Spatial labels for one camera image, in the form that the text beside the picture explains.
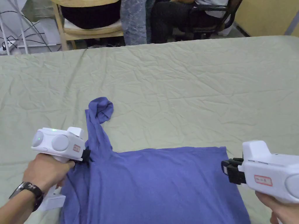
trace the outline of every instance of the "white shirt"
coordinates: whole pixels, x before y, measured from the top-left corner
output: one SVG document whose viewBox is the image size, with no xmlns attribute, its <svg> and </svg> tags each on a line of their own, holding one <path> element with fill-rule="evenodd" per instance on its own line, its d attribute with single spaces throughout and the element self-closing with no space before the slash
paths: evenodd
<svg viewBox="0 0 299 224">
<path fill-rule="evenodd" d="M 228 0 L 195 0 L 198 5 L 227 5 Z M 221 18 L 224 16 L 225 12 L 223 11 L 206 11 L 210 16 Z"/>
</svg>

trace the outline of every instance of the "light green bedsheet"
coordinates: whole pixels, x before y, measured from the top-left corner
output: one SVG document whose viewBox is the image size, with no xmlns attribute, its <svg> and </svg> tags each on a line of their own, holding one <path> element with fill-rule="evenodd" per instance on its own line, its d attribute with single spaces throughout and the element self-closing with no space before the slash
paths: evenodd
<svg viewBox="0 0 299 224">
<path fill-rule="evenodd" d="M 35 157 L 36 130 L 87 130 L 84 110 L 97 97 L 114 104 L 103 127 L 117 152 L 226 146 L 232 158 L 260 139 L 298 155 L 298 87 L 299 38 L 290 36 L 2 56 L 0 205 Z M 254 192 L 240 192 L 252 223 L 269 223 Z M 34 212 L 28 223 L 55 223 L 58 212 Z"/>
</svg>

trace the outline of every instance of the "wrist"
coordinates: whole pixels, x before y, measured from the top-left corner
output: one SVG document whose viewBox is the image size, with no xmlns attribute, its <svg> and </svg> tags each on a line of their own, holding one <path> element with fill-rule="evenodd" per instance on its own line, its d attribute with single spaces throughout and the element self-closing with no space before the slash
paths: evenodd
<svg viewBox="0 0 299 224">
<path fill-rule="evenodd" d="M 29 181 L 31 184 L 37 186 L 44 194 L 46 194 L 50 187 L 49 184 L 43 182 L 43 181 L 35 181 L 35 180 L 32 180 L 32 181 Z"/>
<path fill-rule="evenodd" d="M 30 190 L 24 189 L 19 193 L 20 197 L 23 197 L 26 201 L 28 201 L 28 204 L 32 207 L 35 204 L 35 195 Z"/>
</svg>

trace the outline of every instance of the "metal stand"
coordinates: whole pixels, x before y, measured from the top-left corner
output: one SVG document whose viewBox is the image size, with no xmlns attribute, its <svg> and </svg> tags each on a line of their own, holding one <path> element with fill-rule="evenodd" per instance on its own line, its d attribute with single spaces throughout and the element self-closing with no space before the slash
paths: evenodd
<svg viewBox="0 0 299 224">
<path fill-rule="evenodd" d="M 23 37 L 23 42 L 24 42 L 24 45 L 26 46 L 27 43 L 26 43 L 26 39 L 25 39 L 25 35 L 24 35 L 24 29 L 23 29 L 23 24 L 22 24 L 22 20 L 39 36 L 40 40 L 43 42 L 44 40 L 42 39 L 42 36 L 41 34 L 38 32 L 38 30 L 35 29 L 34 26 L 32 26 L 23 16 L 22 16 L 22 13 L 21 11 L 19 10 L 19 7 L 18 7 L 18 3 L 17 3 L 17 0 L 14 0 L 15 1 L 15 5 L 10 1 L 10 0 L 7 0 L 7 2 L 13 7 L 13 9 L 18 13 L 18 16 L 19 16 L 19 20 L 20 20 L 20 26 L 21 26 L 21 30 L 22 31 L 22 37 Z"/>
<path fill-rule="evenodd" d="M 57 46 L 57 44 L 47 44 L 48 47 Z M 23 48 L 24 45 L 18 45 L 18 48 Z M 28 47 L 46 47 L 45 44 L 35 44 L 35 45 L 28 45 Z"/>
<path fill-rule="evenodd" d="M 5 23 L 3 23 L 4 27 L 6 27 L 13 35 L 20 37 L 20 35 L 17 35 L 8 25 L 6 25 Z"/>
<path fill-rule="evenodd" d="M 15 0 L 15 6 L 19 9 L 17 0 Z M 23 23 L 22 23 L 23 16 L 22 16 L 22 14 L 19 10 L 17 11 L 17 13 L 18 13 L 18 17 L 19 17 L 19 23 L 20 23 L 22 38 L 23 38 L 23 42 L 24 42 L 24 46 L 25 46 L 25 52 L 26 52 L 26 54 L 28 54 L 28 47 L 27 47 L 26 37 L 25 37 L 25 34 L 24 34 L 24 27 L 23 27 Z"/>
<path fill-rule="evenodd" d="M 1 30 L 2 30 L 2 33 L 3 33 L 3 38 L 4 38 L 4 42 L 5 42 L 7 55 L 10 55 L 9 46 L 8 46 L 7 38 L 6 38 L 6 35 L 5 35 L 1 14 L 0 14 L 0 27 L 1 27 Z"/>
</svg>

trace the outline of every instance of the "black pants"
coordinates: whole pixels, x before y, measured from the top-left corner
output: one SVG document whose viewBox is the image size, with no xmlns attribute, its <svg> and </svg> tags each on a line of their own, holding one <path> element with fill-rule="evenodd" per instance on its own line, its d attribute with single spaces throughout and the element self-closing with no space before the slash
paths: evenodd
<svg viewBox="0 0 299 224">
<path fill-rule="evenodd" d="M 205 27 L 214 23 L 217 18 L 207 15 L 204 11 L 190 18 L 190 11 L 196 5 L 195 2 L 192 4 L 168 0 L 156 2 L 151 11 L 152 43 L 166 43 L 174 27 L 179 29 L 189 26 Z"/>
<path fill-rule="evenodd" d="M 120 3 L 72 8 L 61 6 L 64 18 L 81 29 L 89 30 L 109 26 L 120 19 Z"/>
</svg>

